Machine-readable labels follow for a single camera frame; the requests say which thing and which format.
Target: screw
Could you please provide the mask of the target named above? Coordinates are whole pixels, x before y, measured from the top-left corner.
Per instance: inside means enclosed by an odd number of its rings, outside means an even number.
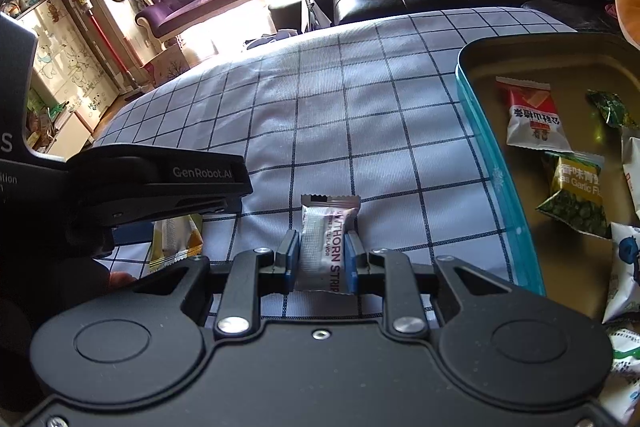
[[[60,416],[52,416],[47,420],[47,427],[68,427],[68,424]]]
[[[331,333],[327,330],[316,330],[311,333],[311,336],[315,338],[316,341],[325,341],[331,336]]]
[[[249,321],[242,317],[227,317],[218,321],[218,329],[230,335],[244,333],[249,329]]]
[[[418,317],[400,317],[393,323],[394,329],[399,333],[420,333],[426,325],[424,320]]]

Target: wooden floor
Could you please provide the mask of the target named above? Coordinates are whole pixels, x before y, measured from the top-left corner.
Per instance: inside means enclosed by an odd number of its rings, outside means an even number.
[[[111,120],[113,120],[113,117],[116,116],[118,111],[121,110],[125,105],[127,105],[127,103],[129,102],[126,102],[123,95],[120,95],[113,101],[111,107],[104,112],[104,115],[102,115],[102,118],[100,118],[100,123],[94,129],[94,139],[100,137],[102,131],[104,131]]]

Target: white tablecloth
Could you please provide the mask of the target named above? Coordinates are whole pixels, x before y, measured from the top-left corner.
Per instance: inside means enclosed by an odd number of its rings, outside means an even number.
[[[241,216],[204,217],[204,253],[275,248],[300,230],[301,194],[358,194],[366,248],[416,263],[455,255],[518,281],[494,188],[465,118],[460,49],[497,35],[572,31],[532,10],[428,12],[329,28],[199,65],[130,103],[97,144],[133,142],[244,156],[254,193]],[[148,245],[100,262],[146,273]],[[429,312],[430,304],[425,299]],[[214,317],[218,302],[210,312]],[[367,317],[380,298],[293,293],[271,317]]]

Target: candy wrapper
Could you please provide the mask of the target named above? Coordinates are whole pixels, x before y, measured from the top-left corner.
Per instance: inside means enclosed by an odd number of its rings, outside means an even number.
[[[551,98],[551,86],[529,80],[496,77],[498,86],[507,93],[509,126],[507,145],[571,152]]]
[[[344,233],[360,209],[359,196],[302,196],[296,290],[348,293]]]
[[[622,168],[636,214],[640,217],[640,130],[622,128]]]
[[[611,327],[608,333],[613,364],[598,399],[610,415],[627,423],[640,397],[640,335],[622,326]]]
[[[609,237],[599,180],[604,158],[547,152],[543,164],[549,174],[551,196],[537,210],[578,232]]]
[[[611,223],[613,265],[603,322],[640,311],[640,229]]]
[[[155,271],[202,253],[202,216],[172,217],[154,223],[149,270]]]
[[[589,89],[587,91],[587,99],[600,110],[600,114],[609,127],[638,127],[620,97],[614,92]]]

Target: red vacuum cleaner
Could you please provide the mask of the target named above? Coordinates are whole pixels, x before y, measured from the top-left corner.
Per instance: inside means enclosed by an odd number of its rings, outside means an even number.
[[[104,32],[102,31],[102,28],[100,28],[100,24],[96,20],[94,16],[94,12],[92,11],[94,9],[94,6],[91,3],[91,0],[72,0],[72,1],[78,5],[80,11],[84,12],[84,14],[89,17],[89,20],[94,25],[95,30],[98,32],[98,35],[100,35],[100,38],[109,49],[111,56],[113,57],[113,60],[115,60],[116,64],[118,65],[118,69],[122,72],[122,75],[126,83],[133,88],[132,91],[129,91],[124,96],[124,99],[127,102],[129,102],[129,100],[133,100],[142,96],[144,94],[142,88],[138,85],[138,83],[136,82],[136,79],[133,78],[133,75],[127,69],[126,65],[118,55],[118,52],[113,48],[113,46],[109,42],[107,35],[105,35]]]

